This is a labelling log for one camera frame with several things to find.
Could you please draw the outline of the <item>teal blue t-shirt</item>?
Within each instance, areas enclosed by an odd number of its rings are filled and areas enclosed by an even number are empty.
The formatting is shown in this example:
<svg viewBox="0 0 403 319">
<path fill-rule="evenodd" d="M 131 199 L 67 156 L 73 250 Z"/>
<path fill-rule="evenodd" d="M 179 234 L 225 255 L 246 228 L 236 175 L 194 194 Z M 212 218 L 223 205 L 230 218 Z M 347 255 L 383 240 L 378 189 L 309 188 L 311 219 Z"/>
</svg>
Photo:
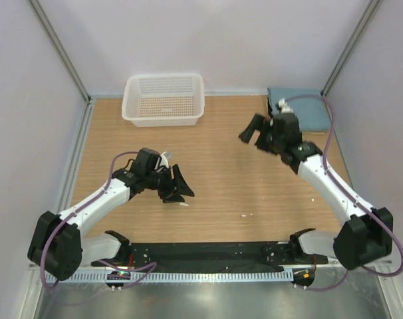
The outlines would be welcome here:
<svg viewBox="0 0 403 319">
<path fill-rule="evenodd" d="M 288 100 L 291 97 L 299 95 L 315 95 L 321 99 L 321 91 L 312 88 L 280 88 L 269 87 L 267 89 L 268 100 L 273 108 L 273 115 L 277 113 L 276 103 L 284 98 Z M 316 98 L 301 98 L 288 102 L 288 105 L 294 109 L 299 119 L 299 127 L 303 132 L 325 132 L 329 130 L 331 122 L 329 115 L 321 100 Z"/>
</svg>

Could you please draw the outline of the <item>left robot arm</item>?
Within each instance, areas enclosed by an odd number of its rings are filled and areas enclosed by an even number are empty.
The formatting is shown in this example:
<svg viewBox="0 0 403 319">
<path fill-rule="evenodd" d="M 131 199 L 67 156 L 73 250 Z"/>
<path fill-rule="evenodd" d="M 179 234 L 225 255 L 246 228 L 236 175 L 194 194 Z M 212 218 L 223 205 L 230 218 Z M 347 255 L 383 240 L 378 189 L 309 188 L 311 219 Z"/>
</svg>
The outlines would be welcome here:
<svg viewBox="0 0 403 319">
<path fill-rule="evenodd" d="M 121 168 L 110 167 L 108 179 L 94 193 L 59 213 L 47 211 L 36 224 L 27 253 L 39 266 L 41 278 L 50 274 L 57 281 L 70 278 L 86 265 L 125 265 L 130 241 L 116 231 L 97 237 L 86 234 L 115 208 L 129 202 L 145 190 L 155 191 L 163 203 L 183 203 L 194 196 L 179 166 L 170 165 L 170 154 L 149 148 L 129 152 L 131 157 Z"/>
</svg>

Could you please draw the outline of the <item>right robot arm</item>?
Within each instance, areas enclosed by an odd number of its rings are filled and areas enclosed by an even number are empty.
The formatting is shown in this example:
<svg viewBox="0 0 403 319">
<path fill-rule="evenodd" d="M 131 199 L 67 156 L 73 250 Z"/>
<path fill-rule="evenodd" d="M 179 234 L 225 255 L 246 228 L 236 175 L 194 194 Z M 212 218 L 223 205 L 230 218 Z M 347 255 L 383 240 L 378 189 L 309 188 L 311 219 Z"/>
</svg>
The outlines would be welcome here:
<svg viewBox="0 0 403 319">
<path fill-rule="evenodd" d="M 322 255 L 353 270 L 392 252 L 392 214 L 358 196 L 336 174 L 317 145 L 303 140 L 296 115 L 283 113 L 269 120 L 255 114 L 239 139 L 247 144 L 255 131 L 259 132 L 257 149 L 279 156 L 296 175 L 310 183 L 341 223 L 337 234 L 316 229 L 296 233 L 297 241 L 288 247 L 291 260 L 303 263 L 312 255 Z"/>
</svg>

